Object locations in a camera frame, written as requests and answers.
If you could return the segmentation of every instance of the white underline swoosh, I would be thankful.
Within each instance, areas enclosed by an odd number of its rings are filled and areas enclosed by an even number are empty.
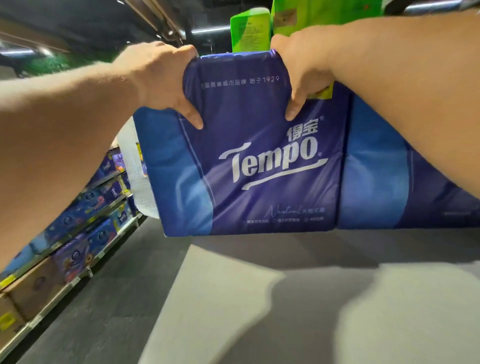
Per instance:
[[[253,186],[256,186],[256,185],[258,185],[258,184],[267,182],[267,181],[269,181],[269,180],[272,180],[273,178],[277,178],[277,177],[281,177],[281,176],[286,176],[286,175],[288,175],[288,174],[293,174],[293,173],[302,172],[302,171],[304,171],[304,170],[312,170],[312,169],[314,169],[314,168],[318,168],[318,167],[324,165],[327,161],[328,161],[328,158],[319,159],[319,160],[317,161],[317,163],[311,164],[311,165],[309,165],[309,166],[300,167],[300,168],[295,168],[294,170],[285,170],[285,171],[283,171],[283,172],[275,173],[275,174],[273,174],[273,175],[271,175],[271,176],[269,176],[269,177],[263,178],[263,179],[261,179],[261,180],[247,183],[247,184],[245,184],[241,189],[243,189],[243,190],[248,190],[250,187],[253,187]]]
[[[220,154],[218,159],[227,159],[227,157],[230,154],[241,152],[242,150],[247,149],[251,145],[252,145],[252,142],[243,143],[243,145],[240,148],[230,149],[230,150],[227,150],[226,152],[223,152],[222,154]]]

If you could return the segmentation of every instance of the brown box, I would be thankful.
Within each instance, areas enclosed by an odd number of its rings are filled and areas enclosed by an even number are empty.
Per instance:
[[[64,286],[62,273],[53,259],[48,257],[8,286],[4,293],[23,318],[30,321]]]
[[[3,348],[25,325],[13,303],[0,293],[0,349]]]

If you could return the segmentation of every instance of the dark floor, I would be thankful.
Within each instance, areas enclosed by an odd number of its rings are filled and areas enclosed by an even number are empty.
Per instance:
[[[18,363],[136,364],[190,241],[165,238],[147,218]]]

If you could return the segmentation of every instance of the hand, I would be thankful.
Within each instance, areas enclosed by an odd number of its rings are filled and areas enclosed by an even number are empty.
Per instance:
[[[292,96],[285,112],[288,121],[301,110],[308,94],[321,91],[334,81],[328,66],[328,49],[335,26],[311,26],[291,36],[274,35],[270,45],[282,57],[290,83]]]
[[[136,86],[140,105],[175,109],[195,128],[202,129],[200,114],[183,93],[183,72],[197,56],[192,45],[175,48],[163,42],[140,43],[128,46],[112,67]]]

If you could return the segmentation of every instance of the green package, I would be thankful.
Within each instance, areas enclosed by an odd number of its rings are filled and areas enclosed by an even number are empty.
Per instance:
[[[270,49],[270,12],[253,8],[230,18],[232,50],[254,52]]]
[[[274,34],[291,35],[311,25],[345,24],[382,15],[382,0],[274,0]]]

